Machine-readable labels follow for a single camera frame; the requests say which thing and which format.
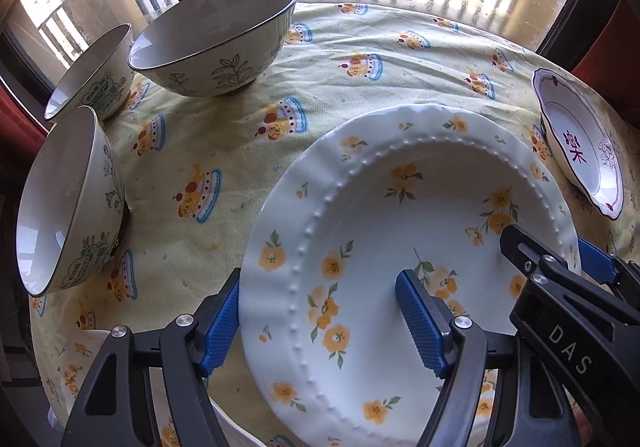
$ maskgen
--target yellow tablecloth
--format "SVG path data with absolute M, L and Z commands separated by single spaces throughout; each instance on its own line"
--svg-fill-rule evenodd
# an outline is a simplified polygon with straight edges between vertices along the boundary
M 617 221 L 600 215 L 568 182 L 546 147 L 530 84 L 540 67 L 564 74 L 609 132 L 625 182 Z M 258 210 L 287 166 L 325 132 L 373 109 L 437 102 L 494 120 L 554 175 L 578 234 L 640 260 L 634 249 L 640 132 L 567 72 L 476 28 L 387 7 L 301 4 L 275 63 L 240 91 L 186 98 L 143 76 L 132 91 L 105 125 L 132 209 L 118 256 L 81 286 L 32 300 L 38 368 L 62 423 L 58 357 L 69 334 L 117 324 L 144 331 L 193 312 L 241 265 Z M 210 178 L 210 190 L 202 178 Z M 303 186 L 298 195 L 305 195 Z M 258 393 L 239 335 L 209 392 L 267 445 L 301 445 Z

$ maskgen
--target leaf pattern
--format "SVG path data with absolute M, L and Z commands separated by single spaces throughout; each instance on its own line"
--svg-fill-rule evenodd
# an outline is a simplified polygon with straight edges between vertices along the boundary
M 220 66 L 211 72 L 211 78 L 218 88 L 237 87 L 242 85 L 254 73 L 248 66 L 249 61 L 240 62 L 240 55 L 236 53 L 232 59 L 220 59 Z

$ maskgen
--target wrinkled fabric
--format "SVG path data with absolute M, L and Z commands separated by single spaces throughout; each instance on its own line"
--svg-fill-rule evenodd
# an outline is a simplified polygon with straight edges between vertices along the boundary
M 530 83 L 540 67 L 564 75 L 609 132 L 625 183 L 618 220 L 599 214 L 545 145 Z M 252 84 L 197 99 L 137 76 L 126 107 L 105 124 L 132 209 L 126 236 L 101 273 L 32 300 L 38 367 L 60 421 L 67 414 L 58 357 L 71 333 L 117 324 L 145 331 L 193 312 L 241 266 L 266 196 L 313 141 L 370 110 L 433 102 L 480 113 L 514 133 L 555 177 L 578 234 L 640 260 L 640 133 L 594 90 L 476 28 L 387 7 L 301 4 L 274 64 Z M 258 393 L 239 335 L 211 377 L 209 394 L 267 445 L 302 445 Z

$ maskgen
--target small dish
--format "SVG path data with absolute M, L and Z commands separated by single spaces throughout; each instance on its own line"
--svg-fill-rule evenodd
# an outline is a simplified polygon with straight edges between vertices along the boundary
M 98 354 L 102 343 L 109 335 L 106 330 L 84 330 L 71 334 L 66 342 L 65 349 L 60 355 L 60 388 L 64 398 L 64 404 L 68 414 L 76 402 L 82 383 Z M 151 380 L 151 396 L 156 413 L 156 423 L 163 446 L 178 445 L 178 436 L 175 432 L 174 421 L 169 410 L 169 402 L 166 398 L 162 369 L 149 368 Z M 209 398 L 211 405 L 218 417 L 220 427 L 229 442 L 229 447 L 266 447 L 256 437 L 242 429 L 231 420 L 220 407 Z
M 617 219 L 625 199 L 620 164 L 591 104 L 551 70 L 537 69 L 531 83 L 558 166 L 604 216 Z
M 127 99 L 135 75 L 127 64 L 132 44 L 129 23 L 99 37 L 60 79 L 49 98 L 44 118 L 59 123 L 80 105 L 91 106 L 98 120 L 115 114 Z
M 85 281 L 114 254 L 129 208 L 93 108 L 79 106 L 45 138 L 20 199 L 18 270 L 33 297 Z
M 425 369 L 394 294 L 413 268 L 455 315 L 509 321 L 525 278 L 501 256 L 517 222 L 580 272 L 571 214 L 529 148 L 490 120 L 437 104 L 357 117 L 313 143 L 258 214 L 239 318 L 252 376 L 305 443 L 416 445 L 442 381 Z M 470 445 L 484 439 L 495 377 Z
M 178 95 L 253 81 L 282 49 L 297 0 L 183 0 L 143 30 L 129 66 Z

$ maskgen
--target plate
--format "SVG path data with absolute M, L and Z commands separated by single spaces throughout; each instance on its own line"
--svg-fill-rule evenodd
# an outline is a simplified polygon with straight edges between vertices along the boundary
M 67 413 L 71 413 L 84 378 L 108 335 L 109 332 L 106 330 L 82 330 L 69 336 L 59 360 L 60 387 Z M 162 369 L 150 367 L 149 378 L 162 445 L 163 447 L 177 446 L 179 445 L 178 436 L 169 410 L 169 401 L 166 398 Z M 52 380 L 46 380 L 46 387 L 53 398 L 60 399 Z M 218 417 L 229 447 L 266 447 L 264 443 L 231 420 L 213 400 L 209 398 L 209 401 Z
M 604 216 L 617 219 L 625 199 L 620 164 L 591 104 L 551 70 L 537 69 L 531 82 L 558 166 Z
M 498 248 L 517 222 L 580 272 L 558 185 L 515 136 L 436 104 L 350 120 L 313 143 L 268 196 L 242 263 L 252 376 L 312 447 L 414 447 L 442 381 L 420 361 L 394 283 L 413 268 L 456 315 L 513 333 L 525 281 Z M 479 402 L 484 438 L 495 374 Z

